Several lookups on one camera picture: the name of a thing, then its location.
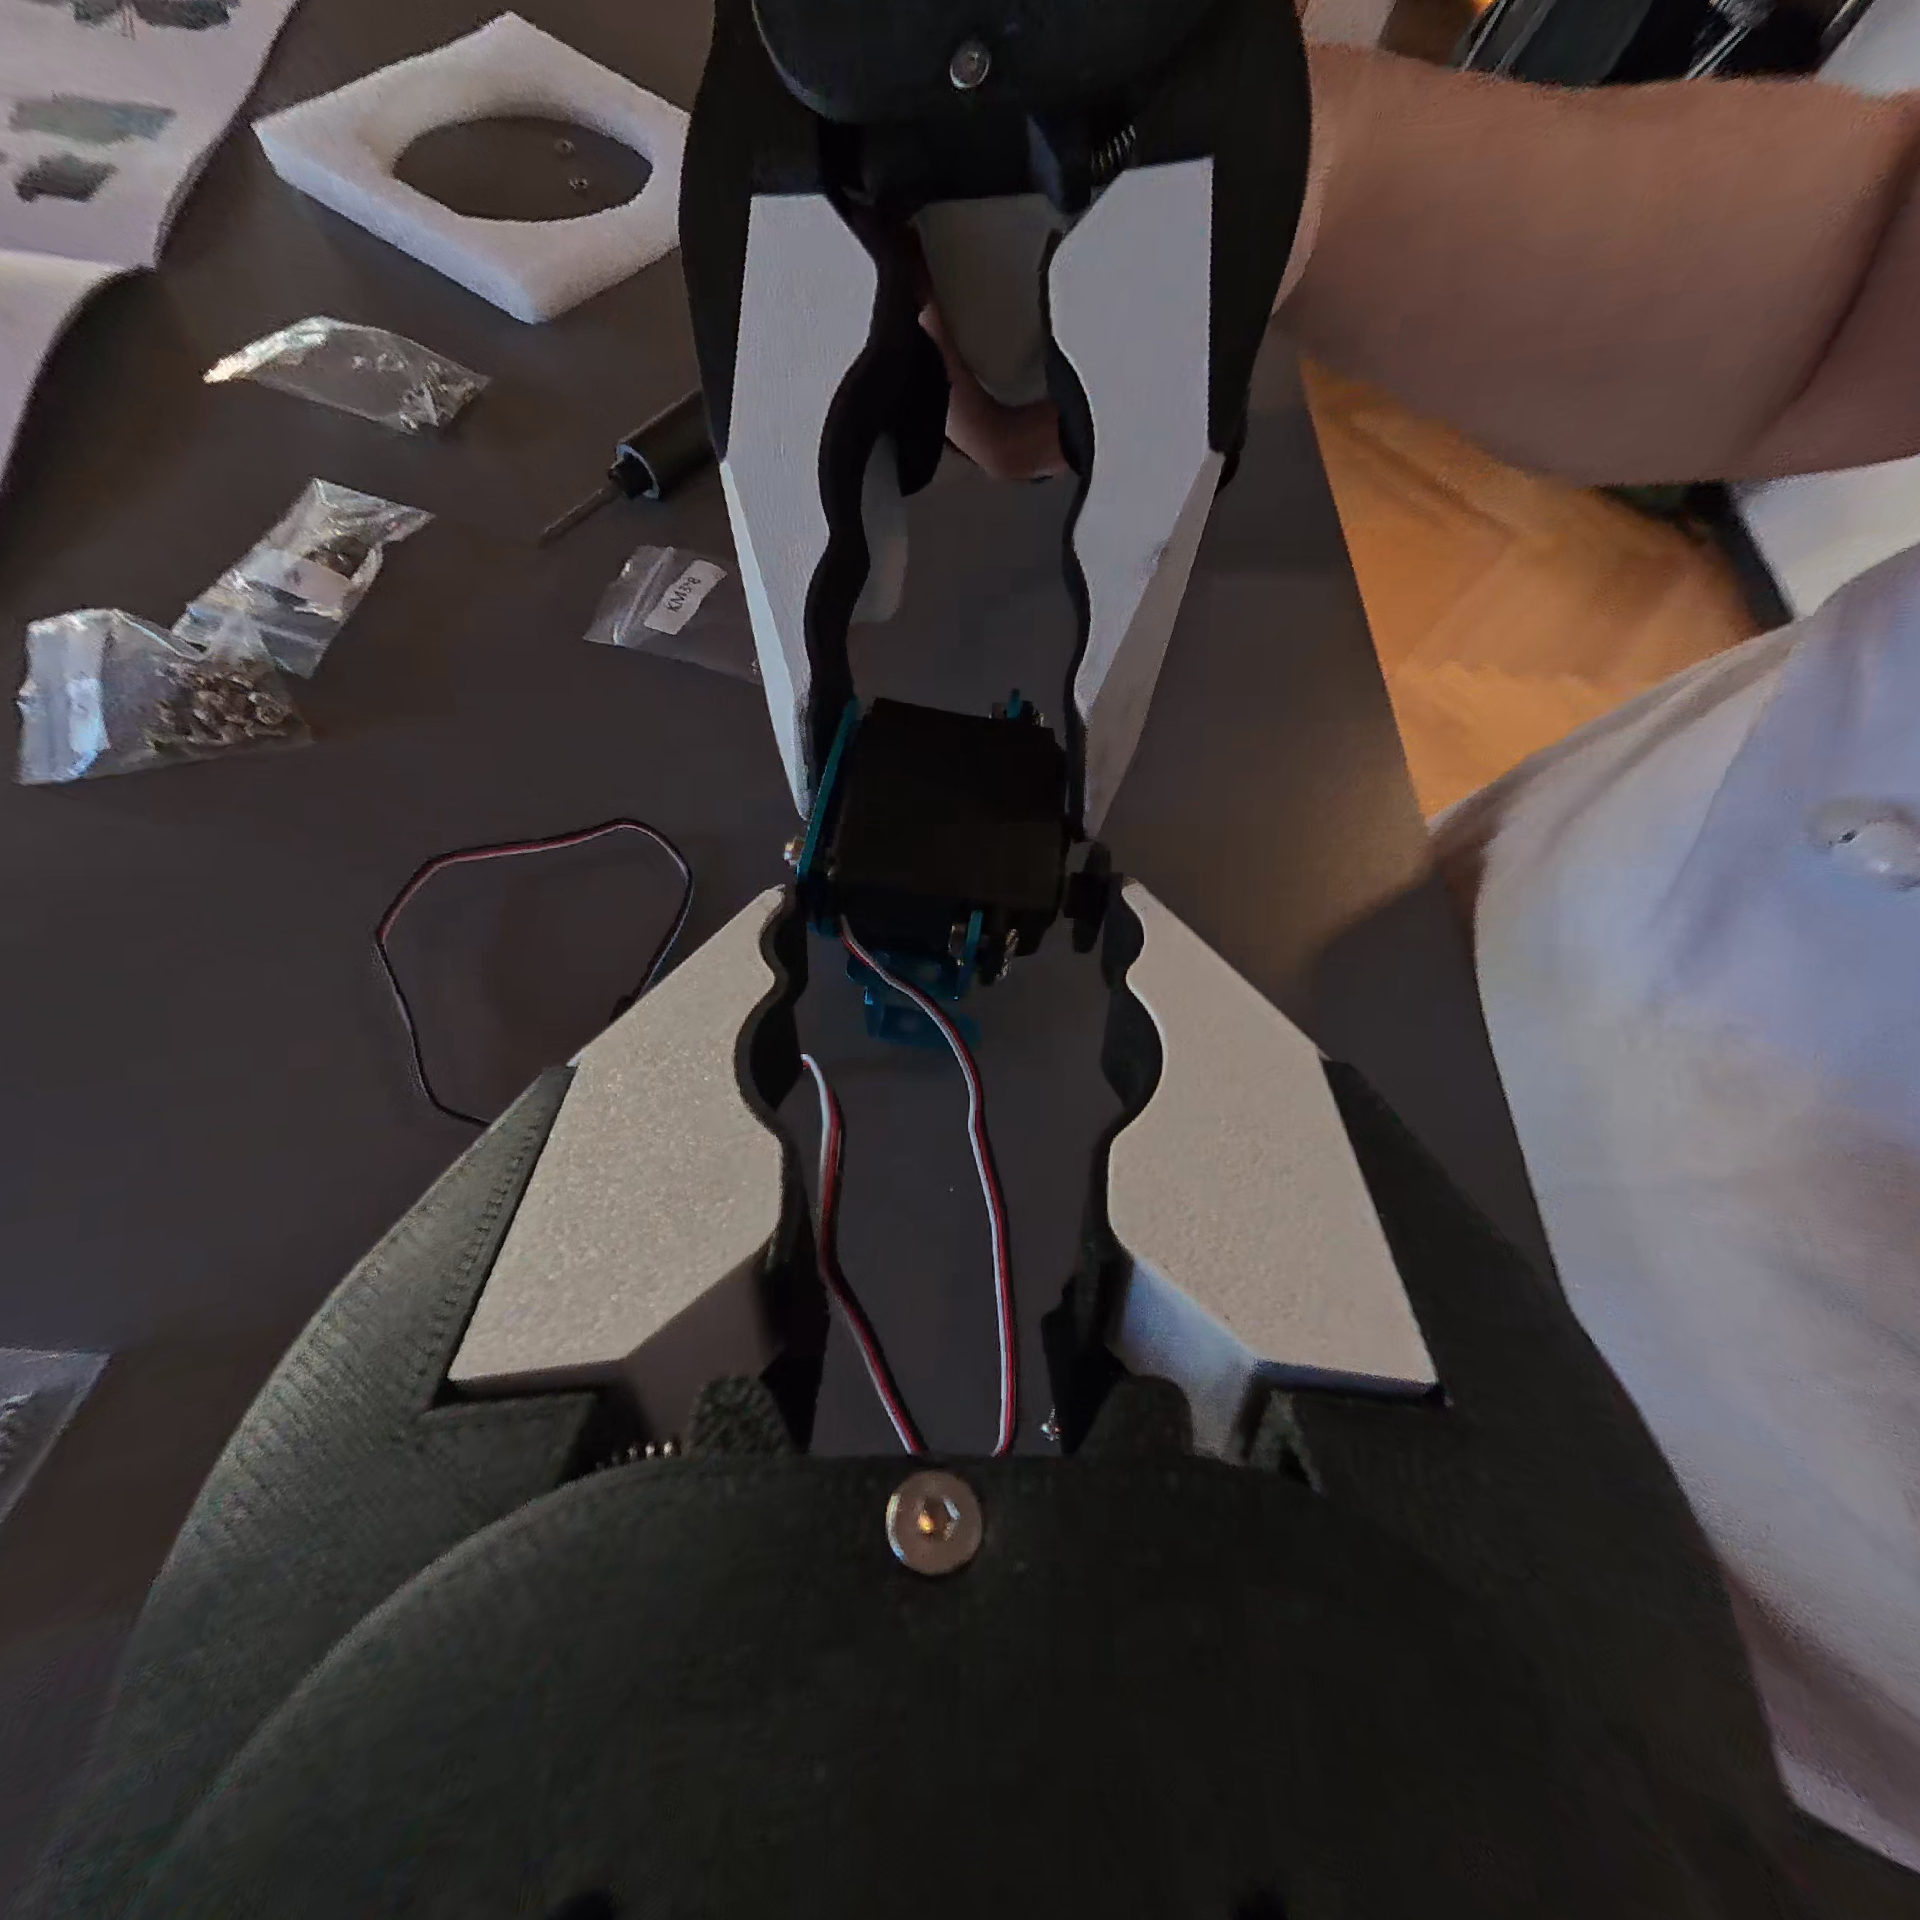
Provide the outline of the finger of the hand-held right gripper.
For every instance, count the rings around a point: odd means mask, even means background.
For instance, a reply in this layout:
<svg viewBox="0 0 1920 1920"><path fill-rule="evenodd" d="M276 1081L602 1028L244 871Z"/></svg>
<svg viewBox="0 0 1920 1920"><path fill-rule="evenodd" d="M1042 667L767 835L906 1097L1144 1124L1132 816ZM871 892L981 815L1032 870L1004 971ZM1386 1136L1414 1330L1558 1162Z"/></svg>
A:
<svg viewBox="0 0 1920 1920"><path fill-rule="evenodd" d="M1226 456L1212 441L1215 161L1120 174L1039 267L1046 348L1083 407L1067 534L1076 823L1099 835L1160 683Z"/></svg>
<svg viewBox="0 0 1920 1920"><path fill-rule="evenodd" d="M943 354L912 249L823 191L757 194L743 262L723 486L774 744L814 799L854 697L848 636L906 599Z"/></svg>

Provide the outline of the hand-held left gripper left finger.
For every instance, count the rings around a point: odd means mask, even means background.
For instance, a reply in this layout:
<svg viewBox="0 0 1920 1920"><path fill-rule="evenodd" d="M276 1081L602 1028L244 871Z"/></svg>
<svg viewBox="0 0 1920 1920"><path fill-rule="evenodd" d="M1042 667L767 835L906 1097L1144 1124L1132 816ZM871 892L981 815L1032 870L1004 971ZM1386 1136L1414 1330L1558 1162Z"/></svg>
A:
<svg viewBox="0 0 1920 1920"><path fill-rule="evenodd" d="M579 1054L452 1387L692 1411L707 1386L757 1379L781 1411L816 1408L824 1286L781 1128L804 984L804 923L776 886Z"/></svg>

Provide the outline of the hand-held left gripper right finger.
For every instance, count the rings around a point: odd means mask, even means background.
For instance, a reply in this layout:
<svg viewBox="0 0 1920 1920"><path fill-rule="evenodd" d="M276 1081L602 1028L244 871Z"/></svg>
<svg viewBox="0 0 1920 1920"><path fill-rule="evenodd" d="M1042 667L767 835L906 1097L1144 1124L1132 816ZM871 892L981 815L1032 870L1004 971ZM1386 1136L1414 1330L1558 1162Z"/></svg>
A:
<svg viewBox="0 0 1920 1920"><path fill-rule="evenodd" d="M1327 1057L1139 880L1101 934L1099 1140L1059 1320L1059 1411L1112 1376L1192 1419L1266 1387L1414 1402L1438 1387Z"/></svg>

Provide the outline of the black servo with blue bracket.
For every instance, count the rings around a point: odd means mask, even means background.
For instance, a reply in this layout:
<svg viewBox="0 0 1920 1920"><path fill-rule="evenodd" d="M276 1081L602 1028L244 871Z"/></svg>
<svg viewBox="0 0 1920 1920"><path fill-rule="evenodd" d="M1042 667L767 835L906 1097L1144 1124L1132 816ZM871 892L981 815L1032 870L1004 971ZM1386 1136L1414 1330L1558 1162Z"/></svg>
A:
<svg viewBox="0 0 1920 1920"><path fill-rule="evenodd" d="M903 1048L942 1048L938 1020L973 1044L970 994L1055 926L1090 954L1112 904L1112 863L1069 816L1064 746L1020 692L988 714L851 703L788 863L869 1035Z"/></svg>

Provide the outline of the person's right forearm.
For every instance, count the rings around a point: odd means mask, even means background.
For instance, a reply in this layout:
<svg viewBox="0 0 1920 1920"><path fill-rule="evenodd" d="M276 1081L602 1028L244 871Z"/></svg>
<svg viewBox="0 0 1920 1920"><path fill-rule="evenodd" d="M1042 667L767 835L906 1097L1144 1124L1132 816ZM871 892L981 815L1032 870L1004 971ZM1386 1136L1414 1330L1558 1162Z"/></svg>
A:
<svg viewBox="0 0 1920 1920"><path fill-rule="evenodd" d="M1915 456L1915 91L1307 63L1280 320L1319 366L1581 486Z"/></svg>

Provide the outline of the dark desk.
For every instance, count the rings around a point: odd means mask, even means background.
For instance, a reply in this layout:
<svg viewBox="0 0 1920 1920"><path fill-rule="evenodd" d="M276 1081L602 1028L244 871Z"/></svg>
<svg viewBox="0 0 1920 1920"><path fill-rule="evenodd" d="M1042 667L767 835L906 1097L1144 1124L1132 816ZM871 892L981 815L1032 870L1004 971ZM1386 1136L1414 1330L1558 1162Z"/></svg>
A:
<svg viewBox="0 0 1920 1920"><path fill-rule="evenodd" d="M4 1523L20 1690L112 1670L276 1358L469 1140L420 1103L372 956L405 876L643 818L694 871L688 954L776 878L795 827L754 687L582 642L644 510L536 547L614 434L690 384L679 264L525 328L287 191L255 146L252 115L503 10L301 4L159 271L87 310L15 441L6 734L29 619L171 617L306 479L436 514L310 683L308 748L15 786L4 740L4 1346L109 1356ZM303 319L391 330L493 384L420 438L202 384ZM1283 330L1254 393L1112 825L1542 1262Z"/></svg>

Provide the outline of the person's right hand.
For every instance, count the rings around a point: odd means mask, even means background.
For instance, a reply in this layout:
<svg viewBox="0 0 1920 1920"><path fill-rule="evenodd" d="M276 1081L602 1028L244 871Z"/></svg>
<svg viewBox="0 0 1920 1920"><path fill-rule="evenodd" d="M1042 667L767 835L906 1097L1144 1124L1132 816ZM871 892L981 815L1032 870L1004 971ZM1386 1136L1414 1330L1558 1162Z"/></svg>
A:
<svg viewBox="0 0 1920 1920"><path fill-rule="evenodd" d="M946 441L996 482L1046 482L1067 471L1060 415L1048 395L996 400L949 338L942 311L926 302L919 322L940 350L949 382Z"/></svg>

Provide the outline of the black screwdriver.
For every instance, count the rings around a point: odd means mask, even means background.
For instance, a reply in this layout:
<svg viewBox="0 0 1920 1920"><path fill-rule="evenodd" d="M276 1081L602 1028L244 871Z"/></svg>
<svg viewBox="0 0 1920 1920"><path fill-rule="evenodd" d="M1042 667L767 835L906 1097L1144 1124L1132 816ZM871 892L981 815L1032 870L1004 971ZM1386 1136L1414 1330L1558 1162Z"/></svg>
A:
<svg viewBox="0 0 1920 1920"><path fill-rule="evenodd" d="M612 449L602 486L541 528L550 547L616 502L668 502L712 464L712 441L699 390L663 407Z"/></svg>

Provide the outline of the clear plastic screw bag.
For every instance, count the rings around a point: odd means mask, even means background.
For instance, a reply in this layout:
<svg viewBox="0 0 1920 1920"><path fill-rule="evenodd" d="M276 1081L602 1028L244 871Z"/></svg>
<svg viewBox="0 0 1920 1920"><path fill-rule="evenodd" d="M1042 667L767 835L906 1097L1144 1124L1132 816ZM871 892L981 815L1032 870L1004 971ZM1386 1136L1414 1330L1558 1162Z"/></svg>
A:
<svg viewBox="0 0 1920 1920"><path fill-rule="evenodd" d="M253 384L420 438L455 426L493 379L386 328L303 319L223 354L202 384Z"/></svg>
<svg viewBox="0 0 1920 1920"><path fill-rule="evenodd" d="M3 1348L3 1523L28 1495L109 1356L95 1352Z"/></svg>

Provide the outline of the person's white shirt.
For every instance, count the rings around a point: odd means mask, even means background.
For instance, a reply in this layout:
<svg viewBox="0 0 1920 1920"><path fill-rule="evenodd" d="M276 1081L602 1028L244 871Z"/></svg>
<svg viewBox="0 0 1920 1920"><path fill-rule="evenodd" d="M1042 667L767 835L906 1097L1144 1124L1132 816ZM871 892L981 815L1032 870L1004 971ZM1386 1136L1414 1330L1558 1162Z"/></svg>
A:
<svg viewBox="0 0 1920 1920"><path fill-rule="evenodd" d="M1917 1865L1917 556L1430 820L1557 1273L1706 1529L1797 1807Z"/></svg>

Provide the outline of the long clear screw bag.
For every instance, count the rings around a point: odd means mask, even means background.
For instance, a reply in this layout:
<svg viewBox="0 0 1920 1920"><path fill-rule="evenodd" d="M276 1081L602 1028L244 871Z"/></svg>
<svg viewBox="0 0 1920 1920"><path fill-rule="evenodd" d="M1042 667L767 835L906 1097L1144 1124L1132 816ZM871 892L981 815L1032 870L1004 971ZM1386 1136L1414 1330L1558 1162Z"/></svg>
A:
<svg viewBox="0 0 1920 1920"><path fill-rule="evenodd" d="M310 681L389 548L431 522L429 510L312 479L239 560L186 604L171 636L203 654L244 628L280 674Z"/></svg>

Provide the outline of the bag full of screws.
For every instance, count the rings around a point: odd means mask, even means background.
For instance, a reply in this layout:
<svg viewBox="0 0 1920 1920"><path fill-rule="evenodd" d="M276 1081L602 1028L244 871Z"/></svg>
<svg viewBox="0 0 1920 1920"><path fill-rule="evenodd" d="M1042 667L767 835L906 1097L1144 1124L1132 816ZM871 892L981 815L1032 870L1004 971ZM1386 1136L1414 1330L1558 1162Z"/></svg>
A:
<svg viewBox="0 0 1920 1920"><path fill-rule="evenodd" d="M194 609L171 628L114 609L28 626L15 782L77 784L301 748L310 729L259 624Z"/></svg>

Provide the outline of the white earbud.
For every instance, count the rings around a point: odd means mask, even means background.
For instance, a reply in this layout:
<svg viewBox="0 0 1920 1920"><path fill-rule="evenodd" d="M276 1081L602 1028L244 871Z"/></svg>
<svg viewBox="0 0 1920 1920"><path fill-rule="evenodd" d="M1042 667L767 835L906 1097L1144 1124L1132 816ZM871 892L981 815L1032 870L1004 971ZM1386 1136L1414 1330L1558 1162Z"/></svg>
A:
<svg viewBox="0 0 1920 1920"><path fill-rule="evenodd" d="M1880 892L1917 890L1917 816L1886 801L1831 801L1807 816L1807 841L1839 874Z"/></svg>

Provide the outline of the white instruction booklet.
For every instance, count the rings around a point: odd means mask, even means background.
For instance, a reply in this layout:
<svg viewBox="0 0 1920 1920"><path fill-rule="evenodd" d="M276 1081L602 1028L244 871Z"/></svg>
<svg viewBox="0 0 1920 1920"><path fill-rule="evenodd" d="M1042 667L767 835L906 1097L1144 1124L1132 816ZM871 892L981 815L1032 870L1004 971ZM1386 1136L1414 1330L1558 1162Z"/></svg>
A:
<svg viewBox="0 0 1920 1920"><path fill-rule="evenodd" d="M3 466L74 319L157 267L293 12L3 4Z"/></svg>

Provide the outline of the white foam frame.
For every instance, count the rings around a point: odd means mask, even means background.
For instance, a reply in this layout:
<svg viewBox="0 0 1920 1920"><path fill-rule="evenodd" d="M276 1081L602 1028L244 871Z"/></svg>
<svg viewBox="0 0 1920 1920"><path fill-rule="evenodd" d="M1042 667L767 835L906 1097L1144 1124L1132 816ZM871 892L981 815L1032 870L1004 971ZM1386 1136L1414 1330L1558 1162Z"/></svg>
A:
<svg viewBox="0 0 1920 1920"><path fill-rule="evenodd" d="M541 118L610 137L652 168L636 200L559 222L463 215L398 176L420 137ZM690 118L516 15L259 118L276 178L510 319L543 326L637 276L680 242Z"/></svg>

